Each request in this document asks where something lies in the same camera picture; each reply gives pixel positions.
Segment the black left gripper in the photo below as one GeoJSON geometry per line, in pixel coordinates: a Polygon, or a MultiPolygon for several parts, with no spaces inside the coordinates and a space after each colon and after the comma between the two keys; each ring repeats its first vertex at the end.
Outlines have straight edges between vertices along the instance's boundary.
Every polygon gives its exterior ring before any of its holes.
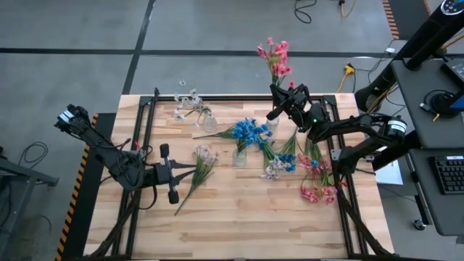
{"type": "Polygon", "coordinates": [[[167,193],[169,202],[171,204],[177,204],[179,202],[179,195],[175,187],[178,186],[184,178],[194,174],[196,171],[190,170],[174,177],[172,169],[190,168],[196,167],[196,165],[183,164],[176,162],[174,159],[170,159],[169,144],[161,144],[159,150],[160,156],[164,162],[153,164],[151,186],[153,188],[154,197],[152,203],[155,204],[157,201],[157,186],[167,184],[169,186],[169,191],[167,193]]]}

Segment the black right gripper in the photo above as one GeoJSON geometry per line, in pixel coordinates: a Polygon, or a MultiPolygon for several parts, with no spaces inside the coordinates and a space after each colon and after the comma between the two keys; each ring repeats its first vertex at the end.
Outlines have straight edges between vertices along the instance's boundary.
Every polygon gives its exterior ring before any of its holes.
{"type": "MultiPolygon", "coordinates": [[[[319,123],[316,112],[317,107],[311,106],[309,110],[305,111],[307,103],[312,104],[310,101],[310,92],[306,85],[299,85],[296,88],[284,90],[276,84],[271,84],[270,91],[273,97],[273,105],[280,105],[285,100],[284,111],[300,131],[307,131],[314,124],[319,123]]],[[[266,115],[266,118],[274,120],[282,112],[283,109],[281,107],[276,107],[266,115]]]]}

